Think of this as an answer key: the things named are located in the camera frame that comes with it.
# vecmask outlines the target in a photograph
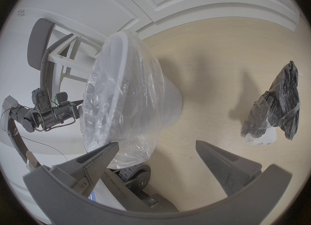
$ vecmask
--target white trash can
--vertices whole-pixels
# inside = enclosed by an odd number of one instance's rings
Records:
[[[117,32],[105,41],[89,74],[80,117],[83,144],[89,152],[117,141],[112,169],[142,163],[162,128],[177,121],[182,104],[180,91],[137,33]]]

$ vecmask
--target plastic trash bag liner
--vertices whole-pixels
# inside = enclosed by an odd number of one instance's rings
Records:
[[[242,134],[259,138],[270,127],[280,127],[285,137],[292,140],[297,133],[300,102],[298,95],[298,70],[293,61],[285,65],[249,112]]]
[[[117,141],[109,168],[148,160],[162,129],[163,93],[161,66],[137,33],[107,38],[84,93],[80,127],[86,151]]]

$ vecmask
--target wooden table surface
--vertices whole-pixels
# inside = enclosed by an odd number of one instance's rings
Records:
[[[311,33],[301,18],[295,32],[252,18],[196,21],[144,40],[163,73],[179,88],[183,109],[161,133],[147,164],[152,173],[146,192],[158,192],[180,211],[226,198],[195,150],[196,140],[262,164],[277,164],[293,174],[280,202],[262,224],[270,224],[290,205],[311,169]],[[293,60],[301,100],[298,133],[292,141],[277,128],[271,145],[247,145],[240,134],[256,101]]]

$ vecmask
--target black plastic bag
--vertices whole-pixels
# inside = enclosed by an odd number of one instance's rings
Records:
[[[265,134],[269,127],[279,126],[285,137],[292,140],[299,122],[298,70],[293,61],[285,65],[249,112],[242,134],[250,133],[254,138]]]

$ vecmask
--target wooden floor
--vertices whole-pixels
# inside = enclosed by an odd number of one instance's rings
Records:
[[[183,109],[164,129],[147,162],[151,180],[146,192],[158,192],[180,211],[203,207],[226,194],[195,150],[196,140],[262,164],[277,164],[293,178],[274,210],[274,221],[301,190],[311,168],[311,33],[303,19],[292,32],[252,18],[225,17],[196,21],[144,40],[158,57],[163,73],[180,89]],[[277,129],[277,141],[245,144],[242,124],[260,95],[284,65],[299,71],[300,122],[293,141]]]

